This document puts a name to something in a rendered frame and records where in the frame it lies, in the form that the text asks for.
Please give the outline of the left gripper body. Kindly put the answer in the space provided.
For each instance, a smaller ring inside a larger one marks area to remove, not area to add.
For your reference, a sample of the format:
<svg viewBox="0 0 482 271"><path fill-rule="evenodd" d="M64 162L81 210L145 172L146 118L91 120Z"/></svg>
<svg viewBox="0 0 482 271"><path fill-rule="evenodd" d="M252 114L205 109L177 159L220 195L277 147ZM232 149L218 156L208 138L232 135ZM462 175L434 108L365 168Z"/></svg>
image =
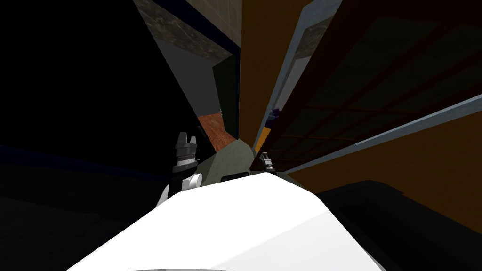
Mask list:
<svg viewBox="0 0 482 271"><path fill-rule="evenodd" d="M176 149L176 158L178 159L191 159L195 157L198 145L196 143L177 143L175 146Z"/></svg>

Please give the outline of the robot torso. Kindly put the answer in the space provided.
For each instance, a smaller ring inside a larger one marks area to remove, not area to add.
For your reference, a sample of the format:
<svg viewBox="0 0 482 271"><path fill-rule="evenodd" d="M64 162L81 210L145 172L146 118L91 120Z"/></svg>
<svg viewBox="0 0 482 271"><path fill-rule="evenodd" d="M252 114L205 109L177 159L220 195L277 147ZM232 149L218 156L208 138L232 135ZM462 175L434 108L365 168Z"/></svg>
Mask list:
<svg viewBox="0 0 482 271"><path fill-rule="evenodd" d="M67 271L385 271L309 191L270 173L180 192Z"/></svg>

